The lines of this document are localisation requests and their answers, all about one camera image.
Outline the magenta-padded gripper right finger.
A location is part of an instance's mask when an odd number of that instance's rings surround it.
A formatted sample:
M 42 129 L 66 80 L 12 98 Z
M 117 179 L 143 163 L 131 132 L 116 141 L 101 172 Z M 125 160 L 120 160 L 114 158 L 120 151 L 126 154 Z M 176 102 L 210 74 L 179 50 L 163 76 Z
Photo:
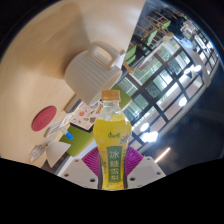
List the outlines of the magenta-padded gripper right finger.
M 143 187 L 163 177 L 165 173 L 152 157 L 145 157 L 132 147 L 128 147 L 125 158 L 125 187 L 127 189 Z

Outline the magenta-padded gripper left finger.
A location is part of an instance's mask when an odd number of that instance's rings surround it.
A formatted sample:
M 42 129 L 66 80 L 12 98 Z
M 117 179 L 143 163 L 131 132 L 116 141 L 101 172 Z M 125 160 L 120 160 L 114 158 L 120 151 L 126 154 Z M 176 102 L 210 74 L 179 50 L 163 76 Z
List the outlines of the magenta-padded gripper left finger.
M 100 156 L 93 148 L 82 159 L 74 159 L 63 172 L 62 177 L 84 188 L 98 189 L 101 173 Z

